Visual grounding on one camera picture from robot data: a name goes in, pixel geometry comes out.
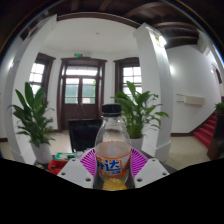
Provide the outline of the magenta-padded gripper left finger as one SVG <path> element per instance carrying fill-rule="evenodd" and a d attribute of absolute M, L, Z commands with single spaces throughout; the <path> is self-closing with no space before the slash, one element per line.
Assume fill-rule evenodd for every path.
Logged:
<path fill-rule="evenodd" d="M 95 150 L 90 149 L 80 158 L 70 159 L 58 176 L 78 186 L 92 189 L 97 173 Z"/>

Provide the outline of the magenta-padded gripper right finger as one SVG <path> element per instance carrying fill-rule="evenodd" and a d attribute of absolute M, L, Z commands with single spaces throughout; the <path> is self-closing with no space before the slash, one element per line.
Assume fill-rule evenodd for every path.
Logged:
<path fill-rule="evenodd" d="M 137 149 L 131 149 L 128 188 L 141 188 L 169 175 L 160 161 Z"/>

